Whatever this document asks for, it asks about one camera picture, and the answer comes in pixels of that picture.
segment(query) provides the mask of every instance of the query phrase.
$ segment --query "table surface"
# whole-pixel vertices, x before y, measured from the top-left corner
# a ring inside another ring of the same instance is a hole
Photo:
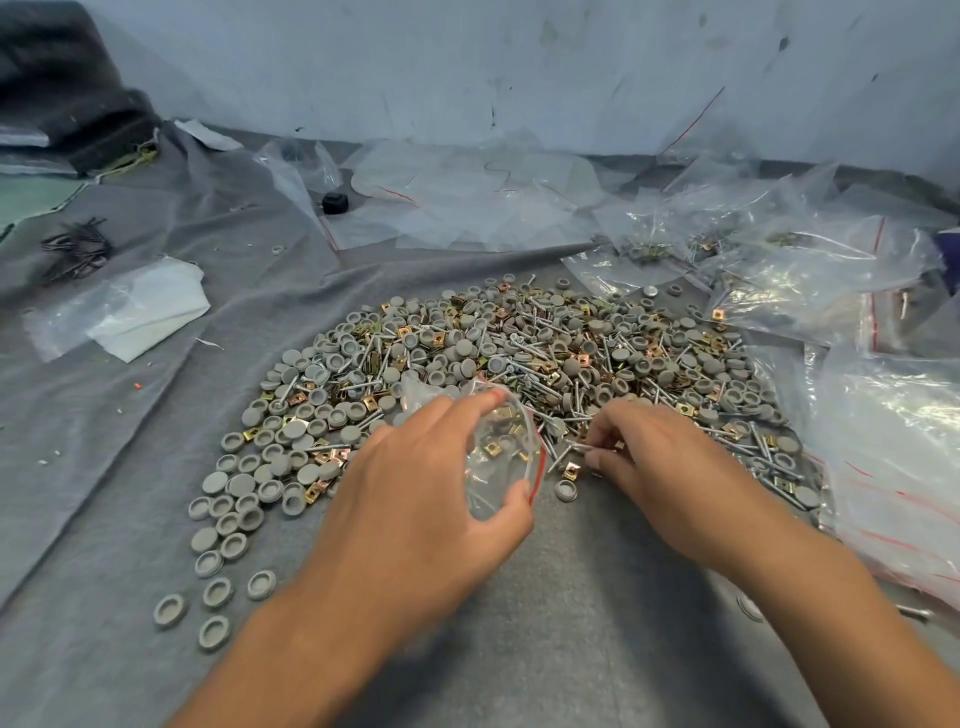
[[[391,295],[427,298],[508,272],[568,275],[556,250],[388,243],[334,255],[242,152],[211,155],[170,132],[163,144],[155,167],[86,190],[0,247],[4,725],[158,725],[203,680],[218,655],[196,646],[207,614],[186,505],[282,351]],[[36,290],[35,241],[91,214],[108,218],[117,270],[156,254],[196,260],[213,306],[130,365],[87,345],[38,368],[16,316],[57,295]],[[570,504],[543,489],[533,535],[452,620],[387,665],[342,724],[825,725],[785,647],[740,613],[731,584],[672,552],[609,484],[581,482]],[[222,574],[242,586],[269,568],[288,582],[324,510],[319,501],[292,521],[270,512]],[[157,632],[153,607],[171,592],[189,611]],[[223,613],[237,628],[253,608],[238,594]],[[918,629],[960,668],[951,621]]]

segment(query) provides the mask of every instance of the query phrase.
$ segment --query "white paper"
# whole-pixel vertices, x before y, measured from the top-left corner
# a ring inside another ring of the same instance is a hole
[[[234,149],[243,149],[243,144],[236,139],[208,129],[197,119],[190,119],[189,121],[177,120],[174,124],[178,129],[190,134],[207,149],[212,149],[217,152],[232,152]]]

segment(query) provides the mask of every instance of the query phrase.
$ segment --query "white wall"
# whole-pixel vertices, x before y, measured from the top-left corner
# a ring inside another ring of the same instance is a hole
[[[653,153],[721,87],[768,158],[960,184],[957,0],[84,0],[165,116]]]

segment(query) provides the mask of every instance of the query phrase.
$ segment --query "gray screw cap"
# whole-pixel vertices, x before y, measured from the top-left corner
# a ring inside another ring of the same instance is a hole
[[[193,538],[190,539],[190,547],[193,549],[194,553],[210,551],[214,546],[216,546],[219,538],[220,535],[217,533],[216,528],[213,526],[206,526],[205,528],[201,528],[193,535]]]
[[[218,493],[223,493],[224,488],[227,487],[227,480],[226,473],[215,471],[204,478],[202,489],[207,495],[216,496]]]
[[[206,585],[204,589],[204,607],[220,609],[233,597],[233,585],[225,576],[218,576]]]
[[[269,569],[258,571],[247,582],[247,596],[252,601],[263,601],[276,589],[276,574]]]
[[[227,492],[234,497],[245,496],[247,493],[252,493],[255,488],[256,481],[253,480],[253,476],[249,473],[240,473],[239,475],[235,475],[227,484]]]
[[[186,599],[182,596],[167,595],[154,607],[154,624],[160,629],[170,629],[180,623],[186,609]]]
[[[243,533],[231,533],[220,544],[220,554],[227,561],[236,561],[247,552],[249,542]]]
[[[197,642],[204,652],[220,649],[230,639],[230,622],[223,615],[211,617],[200,627]]]
[[[347,425],[340,431],[340,439],[344,445],[356,445],[360,442],[361,437],[363,437],[363,432],[361,432],[360,428],[356,425]]]
[[[220,551],[204,551],[197,557],[193,565],[193,572],[201,579],[208,579],[224,564],[224,557]]]
[[[202,496],[190,501],[186,507],[186,515],[191,521],[202,521],[210,515],[210,498]]]

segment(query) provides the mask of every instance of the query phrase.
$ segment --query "black wire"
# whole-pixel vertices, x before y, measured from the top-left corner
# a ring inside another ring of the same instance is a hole
[[[97,227],[104,218],[91,217],[85,223],[64,226],[66,230],[40,241],[40,248],[50,253],[59,253],[60,260],[43,274],[45,283],[72,276],[86,278],[101,268],[113,255],[113,246]]]

